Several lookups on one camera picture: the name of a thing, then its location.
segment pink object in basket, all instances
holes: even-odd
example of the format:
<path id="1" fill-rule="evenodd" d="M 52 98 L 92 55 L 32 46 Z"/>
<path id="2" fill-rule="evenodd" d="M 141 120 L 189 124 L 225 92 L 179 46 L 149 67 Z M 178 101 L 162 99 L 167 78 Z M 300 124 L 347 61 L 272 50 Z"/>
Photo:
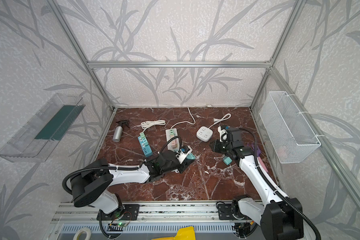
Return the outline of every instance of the pink object in basket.
<path id="1" fill-rule="evenodd" d="M 261 157 L 257 157 L 257 159 L 259 160 L 262 168 L 268 173 L 268 169 L 267 169 L 267 167 L 265 166 L 265 164 L 262 162 Z"/>

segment marble surface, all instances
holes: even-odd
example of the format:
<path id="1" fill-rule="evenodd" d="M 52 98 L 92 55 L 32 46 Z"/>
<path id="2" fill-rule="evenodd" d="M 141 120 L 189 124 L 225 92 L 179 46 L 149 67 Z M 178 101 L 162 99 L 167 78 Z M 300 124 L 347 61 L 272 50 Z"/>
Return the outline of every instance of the marble surface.
<path id="1" fill-rule="evenodd" d="M 248 177 L 238 166 L 231 163 L 229 166 L 222 161 L 223 155 L 212 152 L 208 142 L 202 142 L 196 137 L 196 132 L 201 126 L 209 127 L 213 118 L 222 118 L 226 113 L 232 117 L 223 123 L 232 127 L 248 127 L 257 134 L 249 108 L 190 108 L 196 119 L 196 124 L 182 123 L 175 126 L 183 144 L 193 149 L 196 160 L 182 173 L 167 173 L 159 181 L 138 184 L 118 184 L 109 187 L 110 192 L 120 195 L 122 201 L 153 201 L 153 200 L 231 200 L 238 195 L 247 194 L 253 199 L 260 199 L 259 195 Z M 128 119 L 130 129 L 123 127 L 124 131 L 120 142 L 113 142 L 112 136 L 116 123 Z M 136 165 L 145 159 L 137 136 L 142 131 L 141 122 L 163 119 L 165 126 L 153 126 L 145 130 L 149 145 L 157 155 L 159 149 L 166 143 L 165 129 L 181 121 L 192 122 L 187 108 L 119 108 L 110 126 L 110 130 L 101 147 L 99 158 L 106 158 L 109 163 L 119 165 Z M 217 127 L 211 127 L 213 136 L 218 138 Z M 253 146 L 250 134 L 243 134 L 245 145 Z M 264 148 L 259 143 L 260 157 L 269 170 L 273 173 Z"/>

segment yellow dustpan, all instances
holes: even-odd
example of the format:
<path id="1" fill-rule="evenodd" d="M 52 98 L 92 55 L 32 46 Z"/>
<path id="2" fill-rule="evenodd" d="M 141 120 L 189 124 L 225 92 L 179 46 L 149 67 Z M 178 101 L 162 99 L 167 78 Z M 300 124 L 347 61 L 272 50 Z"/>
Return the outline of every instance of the yellow dustpan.
<path id="1" fill-rule="evenodd" d="M 196 240 L 196 237 L 194 236 L 194 228 L 191 226 L 180 228 L 174 237 L 161 237 L 152 240 Z"/>

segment blue connector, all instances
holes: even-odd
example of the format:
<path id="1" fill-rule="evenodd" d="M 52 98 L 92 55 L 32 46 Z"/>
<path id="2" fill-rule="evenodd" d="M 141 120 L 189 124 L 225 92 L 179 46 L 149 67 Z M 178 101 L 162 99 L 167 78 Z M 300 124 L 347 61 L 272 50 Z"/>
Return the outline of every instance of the blue connector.
<path id="1" fill-rule="evenodd" d="M 145 137 L 143 132 L 140 133 L 140 136 L 137 137 L 139 139 L 139 143 L 141 148 L 143 149 L 143 153 L 146 157 L 149 157 L 153 154 L 151 147 L 149 146 L 148 140 Z"/>

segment wall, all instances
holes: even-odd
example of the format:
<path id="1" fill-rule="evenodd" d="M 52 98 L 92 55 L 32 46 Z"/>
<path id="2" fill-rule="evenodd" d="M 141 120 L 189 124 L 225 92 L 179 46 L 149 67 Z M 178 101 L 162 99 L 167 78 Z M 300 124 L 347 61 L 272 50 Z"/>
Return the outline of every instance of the wall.
<path id="1" fill-rule="evenodd" d="M 266 61 L 294 5 L 294 0 L 58 2 L 92 61 Z M 97 74 L 117 106 L 249 106 L 264 71 L 105 68 Z"/>
<path id="2" fill-rule="evenodd" d="M 61 180 L 88 164 L 110 111 L 43 1 L 0 1 L 0 148 L 55 94 L 86 105 L 44 163 L 0 157 L 0 240 L 41 239 Z"/>
<path id="3" fill-rule="evenodd" d="M 360 1 L 306 4 L 276 68 L 360 182 Z M 360 211 L 320 150 L 281 165 L 258 116 L 260 132 L 286 192 L 297 197 L 323 239 L 360 239 Z"/>

